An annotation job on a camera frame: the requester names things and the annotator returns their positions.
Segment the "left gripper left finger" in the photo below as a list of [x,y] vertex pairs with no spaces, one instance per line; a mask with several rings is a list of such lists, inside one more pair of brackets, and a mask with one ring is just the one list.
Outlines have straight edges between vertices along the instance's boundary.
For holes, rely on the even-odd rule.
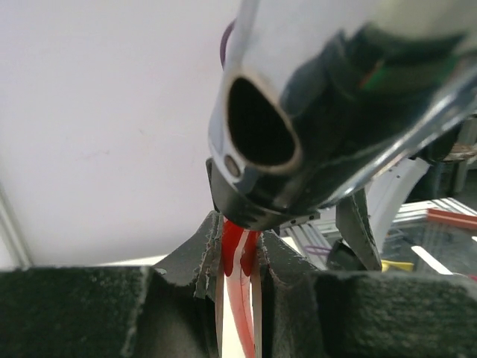
[[155,265],[1,273],[3,357],[219,357],[222,217]]

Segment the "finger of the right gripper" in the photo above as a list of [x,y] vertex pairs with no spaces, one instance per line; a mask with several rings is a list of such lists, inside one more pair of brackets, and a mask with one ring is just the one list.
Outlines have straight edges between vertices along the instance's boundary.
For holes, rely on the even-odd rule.
[[342,239],[368,271],[381,271],[382,264],[367,211],[364,188],[342,199],[336,207],[336,227]]

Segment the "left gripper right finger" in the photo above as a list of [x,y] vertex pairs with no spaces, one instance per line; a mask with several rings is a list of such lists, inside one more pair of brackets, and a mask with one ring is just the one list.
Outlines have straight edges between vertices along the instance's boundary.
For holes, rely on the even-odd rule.
[[259,242],[264,357],[474,357],[476,283],[321,271],[272,232]]

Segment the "red cable lock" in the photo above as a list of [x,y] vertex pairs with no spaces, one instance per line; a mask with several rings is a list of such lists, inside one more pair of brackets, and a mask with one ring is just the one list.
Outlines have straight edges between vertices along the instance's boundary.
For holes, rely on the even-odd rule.
[[221,62],[210,189],[238,337],[264,357],[262,235],[321,271],[368,271],[341,234],[281,230],[332,209],[336,226],[338,203],[400,160],[448,154],[429,144],[476,109],[476,3],[243,1]]

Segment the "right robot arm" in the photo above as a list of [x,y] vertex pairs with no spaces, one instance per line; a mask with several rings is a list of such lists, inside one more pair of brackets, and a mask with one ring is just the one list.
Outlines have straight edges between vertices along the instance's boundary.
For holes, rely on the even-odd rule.
[[381,271],[379,250],[399,208],[429,164],[420,158],[404,159],[367,187],[336,206],[336,226],[343,240],[368,271]]

